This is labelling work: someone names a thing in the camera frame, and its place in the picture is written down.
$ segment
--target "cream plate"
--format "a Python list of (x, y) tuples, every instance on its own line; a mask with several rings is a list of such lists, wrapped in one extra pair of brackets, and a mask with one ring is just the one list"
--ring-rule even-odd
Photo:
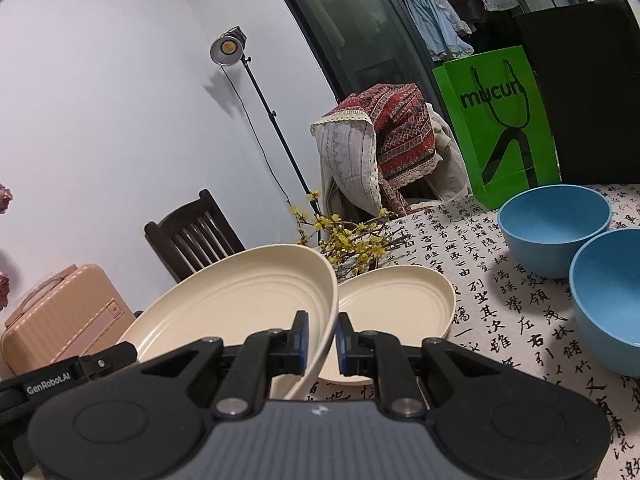
[[(453, 285), (428, 267), (395, 266), (372, 270), (338, 286), (340, 312), (349, 314), (356, 332), (377, 330), (395, 335), (403, 345), (421, 346), (425, 337), (444, 337), (456, 305)], [(361, 376), (344, 377), (335, 341), (320, 372), (336, 384), (371, 384)]]
[(304, 376), (281, 376), (271, 397), (302, 399), (316, 380), (334, 336), (337, 282), (316, 251), (292, 244), (258, 247), (224, 258), (174, 286), (122, 335), (148, 361), (206, 336), (225, 345), (253, 332), (290, 328), (297, 310), (309, 314)]

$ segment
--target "pink suitcase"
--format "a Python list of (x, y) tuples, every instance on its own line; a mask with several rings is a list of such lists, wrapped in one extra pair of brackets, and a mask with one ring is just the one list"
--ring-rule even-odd
[(98, 266), (70, 266), (35, 287), (4, 322), (0, 353), (19, 375), (115, 345), (135, 320)]

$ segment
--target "table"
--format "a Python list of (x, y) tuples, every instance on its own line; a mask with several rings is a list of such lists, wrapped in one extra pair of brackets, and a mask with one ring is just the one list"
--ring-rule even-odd
[[(640, 186), (593, 189), (609, 200), (613, 228), (640, 226)], [(608, 371), (590, 355), (575, 323), (568, 280), (548, 280), (523, 269), (506, 247), (496, 213), (470, 196), (390, 222), (408, 241), (381, 265), (428, 266), (443, 273), (457, 299), (447, 339), (590, 398), (611, 427), (598, 480), (640, 480), (640, 384)], [(318, 380), (307, 399), (372, 396), (372, 386)]]

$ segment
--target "chair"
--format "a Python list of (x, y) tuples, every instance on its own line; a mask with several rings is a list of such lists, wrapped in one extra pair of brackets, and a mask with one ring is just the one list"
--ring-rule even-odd
[(226, 221), (207, 189), (200, 199), (185, 204), (159, 224), (145, 225), (146, 239), (176, 281), (226, 256), (244, 251), (244, 245)]

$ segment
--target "pink flower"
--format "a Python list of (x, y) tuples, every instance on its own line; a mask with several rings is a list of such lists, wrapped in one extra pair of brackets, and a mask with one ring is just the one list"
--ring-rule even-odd
[(9, 300), (7, 299), (8, 294), (9, 277), (4, 272), (0, 272), (0, 310), (6, 307), (9, 303)]
[(0, 184), (0, 214), (4, 214), (13, 197), (14, 196), (11, 194), (11, 191)]

